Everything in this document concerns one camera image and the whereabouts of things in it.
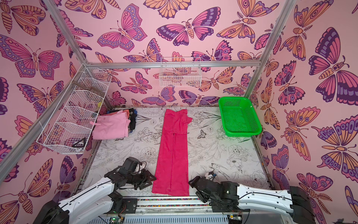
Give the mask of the magenta t-shirt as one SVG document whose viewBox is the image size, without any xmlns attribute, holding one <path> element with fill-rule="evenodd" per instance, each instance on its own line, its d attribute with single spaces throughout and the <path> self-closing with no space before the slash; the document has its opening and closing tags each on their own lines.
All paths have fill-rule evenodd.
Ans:
<svg viewBox="0 0 358 224">
<path fill-rule="evenodd" d="M 166 110 L 152 193 L 189 196 L 187 110 Z"/>
</svg>

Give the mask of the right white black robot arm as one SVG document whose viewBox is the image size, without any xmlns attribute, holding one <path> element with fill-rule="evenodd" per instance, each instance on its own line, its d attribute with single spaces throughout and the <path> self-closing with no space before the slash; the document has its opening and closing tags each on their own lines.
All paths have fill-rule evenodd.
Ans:
<svg viewBox="0 0 358 224">
<path fill-rule="evenodd" d="M 200 176 L 188 184 L 203 203 L 212 206 L 213 212 L 269 211 L 289 216 L 297 224 L 316 223 L 309 196 L 299 187 L 268 190 L 229 181 L 217 183 Z"/>
</svg>

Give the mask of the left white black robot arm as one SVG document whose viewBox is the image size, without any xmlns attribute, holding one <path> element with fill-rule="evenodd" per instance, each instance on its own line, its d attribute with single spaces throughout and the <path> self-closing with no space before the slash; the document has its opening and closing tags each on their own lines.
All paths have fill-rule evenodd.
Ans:
<svg viewBox="0 0 358 224">
<path fill-rule="evenodd" d="M 145 162 L 128 157 L 123 165 L 109 171 L 98 182 L 59 202 L 51 200 L 40 210 L 35 224 L 86 224 L 106 213 L 135 213 L 138 200 L 120 194 L 125 186 L 142 190 L 157 179 Z"/>
</svg>

